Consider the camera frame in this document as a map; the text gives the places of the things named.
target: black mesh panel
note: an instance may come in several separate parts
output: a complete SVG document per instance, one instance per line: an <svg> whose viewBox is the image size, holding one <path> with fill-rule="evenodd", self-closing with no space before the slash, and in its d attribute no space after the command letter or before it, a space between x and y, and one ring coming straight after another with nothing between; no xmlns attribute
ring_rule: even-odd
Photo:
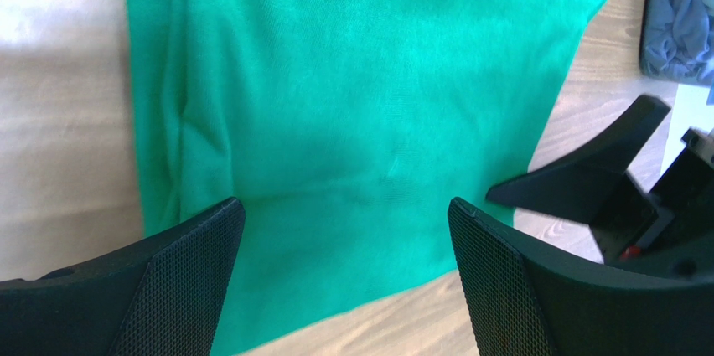
<svg viewBox="0 0 714 356"><path fill-rule="evenodd" d="M209 354L243 228L236 218L242 207L224 208L152 258L110 354Z"/></svg>
<svg viewBox="0 0 714 356"><path fill-rule="evenodd" d="M520 254L455 199L448 210L454 253L481 356L552 356Z"/></svg>

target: black plastic bracket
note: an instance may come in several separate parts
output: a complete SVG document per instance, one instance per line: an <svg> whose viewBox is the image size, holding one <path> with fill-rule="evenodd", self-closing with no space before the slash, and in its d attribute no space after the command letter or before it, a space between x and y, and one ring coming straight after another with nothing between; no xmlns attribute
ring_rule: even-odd
<svg viewBox="0 0 714 356"><path fill-rule="evenodd" d="M627 171L669 112L662 100L642 95L590 142L492 187L486 198L587 224L605 261L615 261L653 224L669 222L670 215Z"/></svg>

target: wooden table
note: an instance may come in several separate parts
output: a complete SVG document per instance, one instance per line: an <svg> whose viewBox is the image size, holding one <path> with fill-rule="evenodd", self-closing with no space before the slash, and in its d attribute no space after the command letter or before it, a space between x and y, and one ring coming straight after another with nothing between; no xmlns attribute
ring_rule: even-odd
<svg viewBox="0 0 714 356"><path fill-rule="evenodd" d="M571 151L649 92L637 67L644 0L592 22L532 168ZM668 122L632 170L659 175ZM0 1L0 280L36 278L142 237L126 0ZM516 227L597 260L587 230L518 213ZM317 323L250 355L478 354L457 273Z"/></svg>

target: red component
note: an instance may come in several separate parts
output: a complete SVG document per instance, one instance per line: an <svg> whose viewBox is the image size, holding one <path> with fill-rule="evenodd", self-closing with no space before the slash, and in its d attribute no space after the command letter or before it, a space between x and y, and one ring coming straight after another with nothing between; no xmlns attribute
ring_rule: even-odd
<svg viewBox="0 0 714 356"><path fill-rule="evenodd" d="M624 260L627 260L628 258L634 258L640 254L642 254L642 249L640 249L636 245L631 245L630 247L627 248L627 250L625 250L623 252L623 254L620 255L620 260L624 261Z"/></svg>

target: green fabric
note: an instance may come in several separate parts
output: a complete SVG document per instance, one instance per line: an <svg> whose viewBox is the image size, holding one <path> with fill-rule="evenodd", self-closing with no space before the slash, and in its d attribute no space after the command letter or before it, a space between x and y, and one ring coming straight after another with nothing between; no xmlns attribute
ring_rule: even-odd
<svg viewBox="0 0 714 356"><path fill-rule="evenodd" d="M246 207L213 353L455 269L605 0L128 0L146 233Z"/></svg>

